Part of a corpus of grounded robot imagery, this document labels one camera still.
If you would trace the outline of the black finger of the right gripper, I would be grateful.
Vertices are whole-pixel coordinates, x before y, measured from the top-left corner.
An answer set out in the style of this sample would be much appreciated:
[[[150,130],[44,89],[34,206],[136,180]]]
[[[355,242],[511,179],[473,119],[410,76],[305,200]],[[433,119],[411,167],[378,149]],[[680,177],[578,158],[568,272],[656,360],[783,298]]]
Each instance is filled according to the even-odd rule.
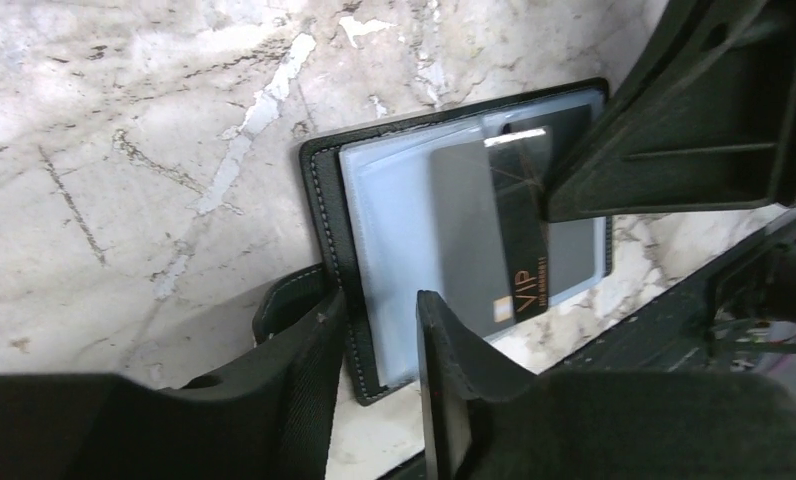
[[[553,173],[552,222],[796,206],[796,1],[670,1]]]

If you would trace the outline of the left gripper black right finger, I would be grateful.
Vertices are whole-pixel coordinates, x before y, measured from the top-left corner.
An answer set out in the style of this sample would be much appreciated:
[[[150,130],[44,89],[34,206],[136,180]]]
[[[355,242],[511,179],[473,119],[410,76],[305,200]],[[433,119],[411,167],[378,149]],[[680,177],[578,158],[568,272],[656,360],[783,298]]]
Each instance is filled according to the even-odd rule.
[[[796,479],[796,400],[748,373],[536,375],[417,296],[431,479]]]

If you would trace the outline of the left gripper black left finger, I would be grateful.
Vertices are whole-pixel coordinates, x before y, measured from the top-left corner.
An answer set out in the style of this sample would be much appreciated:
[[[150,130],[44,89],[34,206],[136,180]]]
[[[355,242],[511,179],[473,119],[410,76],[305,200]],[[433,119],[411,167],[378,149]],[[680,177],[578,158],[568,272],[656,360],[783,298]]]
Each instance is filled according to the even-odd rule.
[[[179,389],[111,374],[0,376],[0,479],[321,479],[343,296]]]

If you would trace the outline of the black leather card holder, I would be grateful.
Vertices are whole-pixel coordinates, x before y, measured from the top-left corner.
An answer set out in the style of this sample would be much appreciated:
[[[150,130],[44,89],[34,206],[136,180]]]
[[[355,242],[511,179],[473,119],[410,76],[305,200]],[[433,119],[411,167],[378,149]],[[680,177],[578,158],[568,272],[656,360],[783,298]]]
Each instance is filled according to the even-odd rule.
[[[417,377],[417,364],[405,362],[401,351],[409,317],[376,314],[372,283],[396,248],[423,256],[429,221],[421,222],[418,234],[407,230],[430,198],[427,154],[436,145],[546,121],[563,131],[551,150],[560,156],[589,129],[608,94],[605,79],[591,78],[304,141],[298,160],[323,260],[275,284],[254,323],[258,340],[267,339],[279,314],[296,312],[297,282],[305,284],[305,301],[339,289],[348,308],[344,357],[356,401],[368,406],[408,385]]]

